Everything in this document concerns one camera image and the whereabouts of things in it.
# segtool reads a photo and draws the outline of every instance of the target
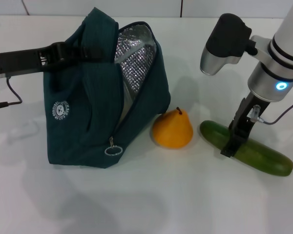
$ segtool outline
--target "white wall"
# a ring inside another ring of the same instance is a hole
[[[94,7],[110,16],[179,17],[181,0],[24,0],[31,15],[85,16]],[[0,15],[25,15],[21,0],[0,0]]]
[[[293,0],[184,0],[183,17],[233,13],[250,18],[284,18]]]

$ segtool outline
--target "bag logo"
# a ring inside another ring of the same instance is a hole
[[[67,101],[57,101],[52,108],[52,115],[57,120],[64,119],[69,113],[69,105]]]

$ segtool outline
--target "white table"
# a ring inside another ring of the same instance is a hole
[[[82,17],[0,16],[0,52],[68,38]],[[219,154],[196,129],[205,119],[228,125],[257,61],[244,55],[214,77],[200,72],[203,47],[217,19],[116,18],[120,27],[149,23],[160,42],[170,109],[188,111],[195,129],[181,150],[156,146],[149,128],[108,169],[50,165],[42,74],[14,77],[24,104],[0,110],[0,234],[293,234],[293,172],[267,175]],[[272,37],[279,19],[245,19]],[[15,100],[0,80],[0,101]],[[293,89],[271,104],[273,120],[293,103]],[[293,111],[252,137],[293,160]]]

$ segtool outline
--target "cucumber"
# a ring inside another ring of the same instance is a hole
[[[209,143],[220,150],[230,138],[227,127],[211,120],[201,123],[200,132]],[[293,162],[288,157],[252,139],[241,145],[234,158],[274,176],[288,176],[293,169]]]

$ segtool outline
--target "orange pear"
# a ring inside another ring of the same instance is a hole
[[[166,112],[160,115],[152,127],[154,140],[161,146],[179,149],[186,146],[193,137],[193,128],[185,110]]]

